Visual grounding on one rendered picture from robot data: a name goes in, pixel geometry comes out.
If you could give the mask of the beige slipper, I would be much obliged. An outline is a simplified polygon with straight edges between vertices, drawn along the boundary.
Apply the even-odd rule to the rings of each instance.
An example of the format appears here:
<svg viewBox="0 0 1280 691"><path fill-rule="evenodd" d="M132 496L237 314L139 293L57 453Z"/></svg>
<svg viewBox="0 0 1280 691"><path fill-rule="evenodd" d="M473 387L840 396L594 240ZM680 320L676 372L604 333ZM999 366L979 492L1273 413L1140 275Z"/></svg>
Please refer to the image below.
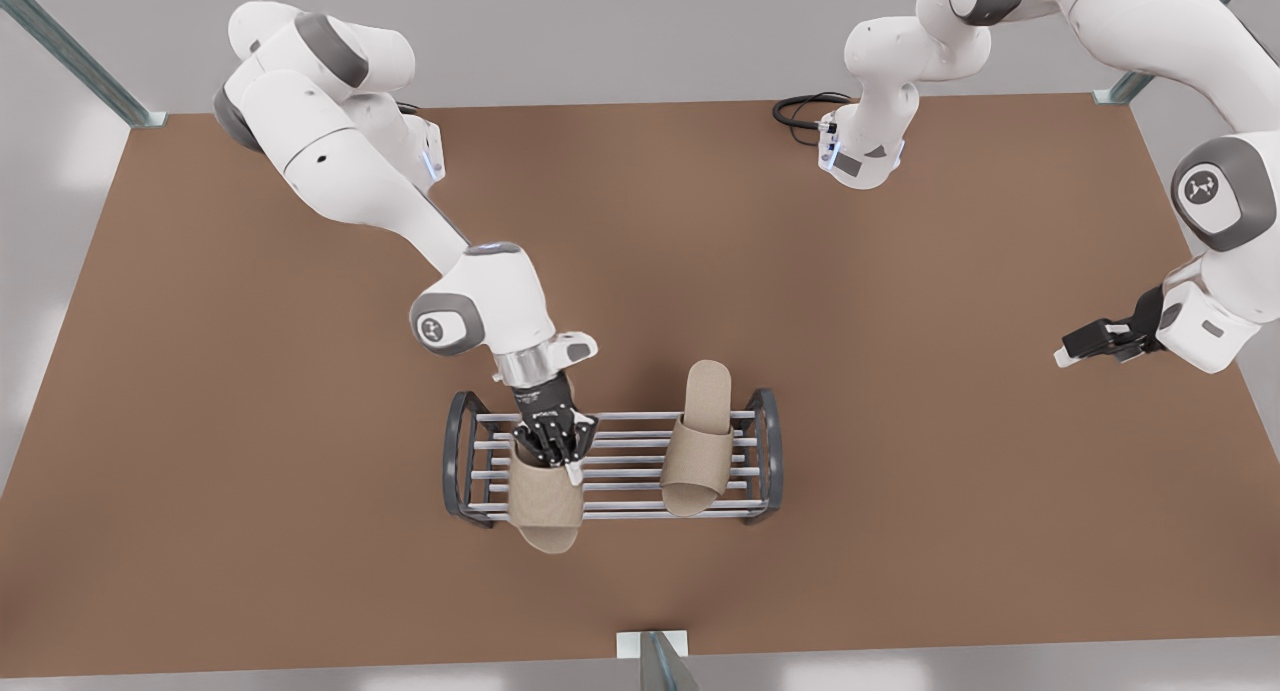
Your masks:
<svg viewBox="0 0 1280 691"><path fill-rule="evenodd" d="M664 507L676 517L703 513L728 486L731 394L731 372L717 360L699 360L687 372L684 412L676 418L660 473Z"/></svg>
<svg viewBox="0 0 1280 691"><path fill-rule="evenodd" d="M509 440L508 521L540 553L568 552L582 526L582 489L559 467L544 467Z"/></svg>

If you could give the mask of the grey metal shoe rack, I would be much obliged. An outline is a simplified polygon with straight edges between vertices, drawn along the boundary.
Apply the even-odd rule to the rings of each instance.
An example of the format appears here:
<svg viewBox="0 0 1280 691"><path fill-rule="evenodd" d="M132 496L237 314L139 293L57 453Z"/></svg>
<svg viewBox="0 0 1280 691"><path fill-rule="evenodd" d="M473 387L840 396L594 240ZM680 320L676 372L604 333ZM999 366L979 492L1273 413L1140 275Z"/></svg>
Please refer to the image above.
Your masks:
<svg viewBox="0 0 1280 691"><path fill-rule="evenodd" d="M677 418L663 412L602 413L584 459L585 517L589 521L668 520L660 500L660 468ZM475 392L453 395L445 421L443 502L454 518L479 528L509 518L509 453L516 413L495 413ZM733 454L726 491L699 513L701 520L759 523L783 500L780 409L768 386L758 386L731 415Z"/></svg>

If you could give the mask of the silver frame post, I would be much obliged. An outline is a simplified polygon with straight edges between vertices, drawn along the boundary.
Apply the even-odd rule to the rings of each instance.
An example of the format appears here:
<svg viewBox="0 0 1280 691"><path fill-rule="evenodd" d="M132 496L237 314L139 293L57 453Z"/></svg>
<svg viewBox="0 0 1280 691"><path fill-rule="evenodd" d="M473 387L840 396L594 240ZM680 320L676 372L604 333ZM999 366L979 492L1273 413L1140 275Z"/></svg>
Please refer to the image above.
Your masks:
<svg viewBox="0 0 1280 691"><path fill-rule="evenodd" d="M1230 6L1233 0L1078 0L1073 29L1098 61L1121 70L1094 90L1100 106L1129 106L1152 81L1180 82L1230 125L1280 107L1280 67Z"/></svg>
<svg viewBox="0 0 1280 691"><path fill-rule="evenodd" d="M131 129L161 129L165 125L166 113L145 107L37 0L0 0L0 9Z"/></svg>
<svg viewBox="0 0 1280 691"><path fill-rule="evenodd" d="M640 691L701 691L686 664L686 630L622 631L614 641L618 659L639 662Z"/></svg>

